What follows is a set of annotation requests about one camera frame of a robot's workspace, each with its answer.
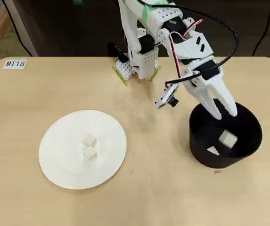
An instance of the black container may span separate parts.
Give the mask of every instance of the black container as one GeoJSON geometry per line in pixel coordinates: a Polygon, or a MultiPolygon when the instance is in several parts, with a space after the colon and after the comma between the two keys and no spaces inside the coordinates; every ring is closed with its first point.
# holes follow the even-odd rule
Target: black container
{"type": "Polygon", "coordinates": [[[201,104],[196,106],[189,119],[189,144],[192,154],[200,163],[221,169],[256,152],[262,142],[262,129],[257,118],[239,103],[236,103],[238,114],[233,117],[217,99],[214,101],[222,120],[213,118],[201,104]],[[231,149],[219,141],[224,130],[237,137],[231,149]],[[207,149],[211,146],[220,155],[209,152],[207,149]]]}

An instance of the white robotic arm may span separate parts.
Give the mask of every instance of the white robotic arm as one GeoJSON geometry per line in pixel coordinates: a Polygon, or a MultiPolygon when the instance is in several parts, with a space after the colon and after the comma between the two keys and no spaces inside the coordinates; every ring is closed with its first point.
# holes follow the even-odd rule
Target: white robotic arm
{"type": "MultiPolygon", "coordinates": [[[[182,72],[178,71],[179,79],[201,74],[182,83],[214,118],[220,120],[221,113],[213,99],[209,97],[208,90],[217,96],[232,116],[237,115],[235,101],[222,79],[223,69],[220,66],[216,70],[211,70],[217,63],[213,60],[213,50],[205,36],[195,31],[197,23],[192,18],[183,19],[183,13],[178,8],[149,6],[149,4],[168,4],[166,0],[146,0],[145,5],[138,0],[118,0],[118,2],[128,42],[129,61],[124,63],[118,61],[116,69],[125,80],[135,73],[140,79],[151,80],[159,68],[157,45],[162,44],[167,49],[168,55],[176,61],[177,68],[179,61],[187,65],[182,72]],[[137,27],[138,20],[144,29],[137,27]]],[[[167,86],[155,102],[156,107],[160,108],[167,103],[175,106],[178,100],[173,95],[180,83],[175,82],[167,86]]]]}

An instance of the floor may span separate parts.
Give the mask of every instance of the floor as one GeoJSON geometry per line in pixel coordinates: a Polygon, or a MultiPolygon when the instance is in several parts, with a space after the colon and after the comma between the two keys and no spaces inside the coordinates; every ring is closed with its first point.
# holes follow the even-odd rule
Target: floor
{"type": "Polygon", "coordinates": [[[29,56],[21,46],[13,25],[8,28],[7,33],[0,42],[0,60],[5,57],[26,57],[29,56]]]}

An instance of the white plate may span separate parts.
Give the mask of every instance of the white plate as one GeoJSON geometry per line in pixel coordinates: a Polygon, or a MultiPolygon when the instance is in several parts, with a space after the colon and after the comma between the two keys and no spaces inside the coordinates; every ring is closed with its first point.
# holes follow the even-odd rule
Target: white plate
{"type": "Polygon", "coordinates": [[[45,133],[39,162],[45,176],[68,189],[86,189],[107,181],[124,160],[126,136],[119,122],[104,112],[86,110],[68,114],[45,133]],[[97,158],[83,155],[87,134],[97,138],[97,158]]]}

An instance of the wooden table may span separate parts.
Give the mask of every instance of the wooden table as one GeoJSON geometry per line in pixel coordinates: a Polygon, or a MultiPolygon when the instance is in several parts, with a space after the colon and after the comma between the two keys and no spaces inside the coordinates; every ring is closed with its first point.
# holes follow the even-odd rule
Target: wooden table
{"type": "Polygon", "coordinates": [[[270,59],[233,58],[225,82],[263,129],[260,149],[214,174],[188,148],[197,101],[179,89],[175,108],[154,108],[175,66],[160,58],[154,82],[124,86],[110,58],[30,58],[24,70],[0,61],[0,226],[270,225],[270,59]],[[60,117],[83,109],[114,116],[128,150],[117,174],[89,190],[49,182],[40,141],[60,117]]]}

